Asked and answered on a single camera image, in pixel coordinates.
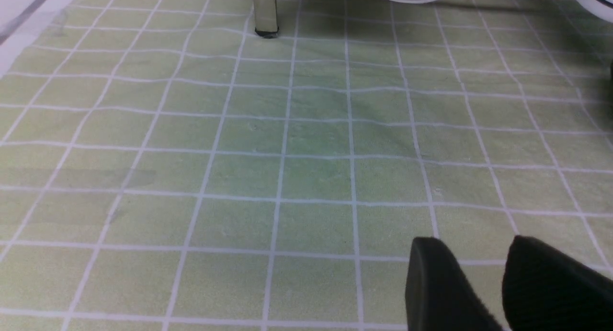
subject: floor mat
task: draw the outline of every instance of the floor mat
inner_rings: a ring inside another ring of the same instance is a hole
[[[574,0],[75,0],[0,80],[0,330],[402,331],[414,237],[612,276],[613,26]]]

